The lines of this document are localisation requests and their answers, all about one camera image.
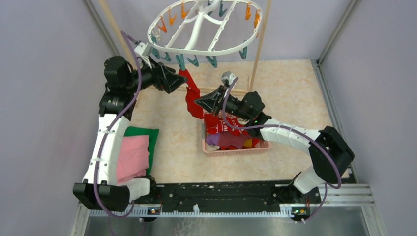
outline lavender wall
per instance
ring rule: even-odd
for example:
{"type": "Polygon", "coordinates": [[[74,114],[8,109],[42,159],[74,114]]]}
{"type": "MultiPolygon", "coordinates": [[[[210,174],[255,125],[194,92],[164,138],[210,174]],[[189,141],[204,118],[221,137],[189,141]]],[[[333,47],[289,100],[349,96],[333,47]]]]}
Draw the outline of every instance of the lavender wall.
{"type": "MultiPolygon", "coordinates": [[[[177,0],[107,0],[114,17],[121,30],[131,34],[137,39],[147,41],[146,33],[149,25],[159,13],[177,0]]],[[[105,18],[98,0],[92,1],[105,18]]],[[[254,0],[262,9],[265,9],[267,0],[254,0]]],[[[266,36],[264,39],[262,60],[268,59],[316,59],[320,56],[331,34],[336,28],[340,18],[345,12],[350,0],[273,0],[266,36]]],[[[239,3],[231,14],[230,21],[225,27],[218,45],[227,48],[235,45],[235,41],[241,42],[247,39],[246,30],[253,30],[254,12],[249,21],[244,20],[246,5],[239,3]]],[[[177,14],[176,23],[172,31],[179,26],[180,8],[173,9],[172,14],[177,14]]],[[[212,13],[218,17],[218,11],[212,13]]],[[[168,34],[171,33],[167,17],[165,17],[168,34]]],[[[118,43],[110,24],[105,21],[113,39],[118,43]]],[[[198,45],[209,45],[217,28],[208,23],[201,32],[198,45]]],[[[189,34],[179,37],[179,40],[189,39],[189,34]]],[[[257,40],[248,47],[247,60],[254,60],[257,48],[257,40]]],[[[241,60],[239,53],[218,57],[222,61],[241,60]]]]}
{"type": "Polygon", "coordinates": [[[0,7],[0,235],[68,235],[111,56],[81,0],[0,7]]]}
{"type": "Polygon", "coordinates": [[[417,235],[417,1],[362,1],[324,64],[389,235],[417,235]]]}

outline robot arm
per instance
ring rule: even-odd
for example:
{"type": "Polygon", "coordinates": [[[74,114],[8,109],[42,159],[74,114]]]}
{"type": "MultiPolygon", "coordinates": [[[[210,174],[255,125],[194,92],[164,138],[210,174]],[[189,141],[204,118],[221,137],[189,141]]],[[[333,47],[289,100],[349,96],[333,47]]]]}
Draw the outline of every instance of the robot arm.
{"type": "MultiPolygon", "coordinates": [[[[97,174],[99,197],[104,206],[110,211],[124,211],[127,205],[150,191],[151,177],[134,178],[122,185],[117,183],[117,165],[122,139],[132,117],[134,104],[116,120],[134,98],[138,87],[138,71],[121,56],[114,56],[104,63],[104,75],[107,79],[106,91],[100,101],[99,128],[94,152],[89,168],[83,177],[82,183],[75,183],[73,194],[88,209],[101,209],[93,191],[94,175],[97,174]]],[[[175,70],[166,67],[163,63],[156,63],[147,58],[141,70],[141,90],[155,86],[160,91],[171,93],[185,82],[185,78],[175,73],[175,70]]]]}
{"type": "MultiPolygon", "coordinates": [[[[236,76],[233,73],[225,72],[222,76],[223,85],[219,86],[216,91],[197,99],[195,103],[209,113],[217,115],[235,79],[236,76]]],[[[338,183],[340,176],[353,161],[354,154],[337,130],[330,126],[326,126],[323,130],[313,130],[285,124],[264,114],[264,107],[257,92],[248,92],[242,101],[229,95],[225,111],[244,120],[246,128],[242,129],[247,129],[252,137],[292,146],[311,157],[312,167],[298,174],[289,185],[290,188],[306,194],[325,182],[338,183]],[[316,142],[321,150],[313,145],[312,141],[316,142]],[[336,168],[326,158],[323,151],[330,156],[336,168]]]]}

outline pink basket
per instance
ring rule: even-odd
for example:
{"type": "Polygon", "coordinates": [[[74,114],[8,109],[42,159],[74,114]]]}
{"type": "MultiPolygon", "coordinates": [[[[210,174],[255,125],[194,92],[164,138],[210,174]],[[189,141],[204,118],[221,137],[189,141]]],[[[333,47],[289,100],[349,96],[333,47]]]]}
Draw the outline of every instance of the pink basket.
{"type": "Polygon", "coordinates": [[[238,150],[218,150],[218,151],[207,151],[206,149],[206,141],[205,141],[205,137],[207,135],[206,132],[206,127],[204,125],[204,120],[203,120],[203,140],[202,140],[202,144],[203,144],[203,152],[206,154],[206,156],[230,156],[230,155],[247,155],[247,154],[262,154],[265,153],[266,151],[268,151],[268,149],[270,149],[270,145],[268,141],[259,141],[259,143],[256,144],[256,146],[254,148],[250,148],[250,149],[238,149],[238,150]]]}

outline pink towel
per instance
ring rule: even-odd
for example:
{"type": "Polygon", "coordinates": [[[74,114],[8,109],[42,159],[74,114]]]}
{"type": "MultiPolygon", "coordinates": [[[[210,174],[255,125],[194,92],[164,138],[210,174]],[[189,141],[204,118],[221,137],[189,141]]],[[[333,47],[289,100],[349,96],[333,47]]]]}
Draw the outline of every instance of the pink towel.
{"type": "Polygon", "coordinates": [[[117,168],[118,183],[144,176],[149,168],[149,135],[123,137],[117,168]]]}

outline orange clothespin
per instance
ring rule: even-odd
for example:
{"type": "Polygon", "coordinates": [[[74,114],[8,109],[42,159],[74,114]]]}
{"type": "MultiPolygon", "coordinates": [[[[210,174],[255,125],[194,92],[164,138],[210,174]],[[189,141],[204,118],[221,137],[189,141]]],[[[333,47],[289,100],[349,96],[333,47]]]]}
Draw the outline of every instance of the orange clothespin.
{"type": "Polygon", "coordinates": [[[165,33],[168,32],[167,27],[165,26],[164,18],[162,16],[161,16],[161,21],[162,21],[162,26],[160,26],[160,25],[156,25],[156,26],[158,26],[158,28],[160,28],[165,33]]]}
{"type": "Polygon", "coordinates": [[[169,18],[170,18],[170,26],[174,24],[175,18],[177,17],[177,15],[175,14],[174,17],[171,17],[171,8],[168,8],[168,14],[169,14],[169,18]]]}
{"type": "Polygon", "coordinates": [[[182,1],[181,2],[181,17],[184,19],[187,16],[187,14],[188,14],[189,11],[190,10],[188,10],[188,11],[185,11],[184,10],[184,1],[182,1]]]}
{"type": "Polygon", "coordinates": [[[253,21],[253,28],[256,28],[258,23],[259,23],[259,10],[256,10],[255,20],[253,21]]]}
{"type": "Polygon", "coordinates": [[[246,14],[245,14],[245,20],[249,20],[249,18],[250,18],[250,2],[248,2],[247,4],[246,4],[246,14]]]}

